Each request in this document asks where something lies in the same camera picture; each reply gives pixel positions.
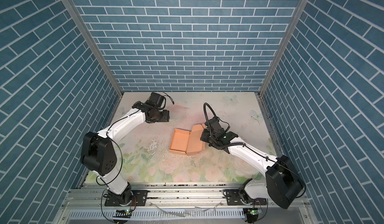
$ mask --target orange box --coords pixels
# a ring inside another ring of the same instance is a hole
[[[195,155],[205,150],[205,142],[200,140],[203,130],[201,124],[194,125],[191,131],[175,129],[169,152],[180,155]]]

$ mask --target black mounting plate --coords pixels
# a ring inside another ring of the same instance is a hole
[[[136,197],[136,206],[145,206],[145,203],[147,201],[147,190],[132,190],[134,199]],[[106,199],[104,206],[118,206],[121,207],[117,202],[114,202],[112,199]]]
[[[241,201],[241,198],[239,196],[238,189],[225,189],[224,192],[226,195],[225,199],[227,200],[228,206],[244,205],[244,203]],[[260,202],[260,205],[266,205],[266,198],[257,198],[257,200]]]

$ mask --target floral tabletop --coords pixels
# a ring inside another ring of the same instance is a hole
[[[254,167],[222,150],[208,147],[194,155],[184,156],[168,151],[175,128],[191,130],[205,122],[203,104],[207,102],[216,115],[230,124],[230,131],[250,145],[275,155],[261,110],[253,92],[171,92],[175,104],[167,100],[169,122],[143,123],[129,132],[120,142],[123,156],[115,148],[122,176],[130,183],[169,182],[244,182],[253,179],[265,182]],[[122,117],[136,101],[145,102],[149,92],[126,92],[114,115],[113,122]],[[96,175],[89,173],[85,184],[94,184]]]

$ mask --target brick wall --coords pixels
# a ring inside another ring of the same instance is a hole
[[[298,0],[73,0],[125,91],[258,91]]]
[[[384,0],[309,0],[265,93],[321,223],[384,223]]]
[[[0,223],[53,221],[117,96],[60,0],[0,0]]]

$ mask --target metal corner post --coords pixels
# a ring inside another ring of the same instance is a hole
[[[115,77],[113,76],[111,70],[108,67],[107,62],[105,61],[103,55],[101,54],[99,48],[97,47],[91,33],[89,32],[87,26],[85,25],[83,19],[80,16],[79,11],[77,10],[76,6],[74,5],[74,2],[72,0],[61,0],[67,9],[68,13],[72,17],[74,23],[76,24],[77,28],[79,29],[81,35],[83,36],[84,40],[87,42],[89,48],[91,49],[92,53],[95,55],[97,61],[99,62],[99,65],[103,69],[104,73],[107,75],[108,80],[111,82],[113,88],[118,93],[119,97],[122,97],[122,90],[117,83]]]
[[[279,49],[277,49],[276,51],[275,57],[272,60],[271,66],[269,67],[269,70],[265,76],[264,82],[262,83],[262,86],[260,88],[260,91],[259,91],[260,97],[263,97],[269,82],[271,82],[272,76],[277,68],[277,65],[279,65],[280,59],[283,56],[283,53],[288,45],[288,42],[293,34],[293,31],[295,30],[295,27],[299,22],[299,19],[304,11],[304,8],[307,5],[307,2],[308,0],[299,0],[297,4],[297,7],[292,15],[292,18],[287,27],[287,30],[284,33],[283,38],[281,39]]]

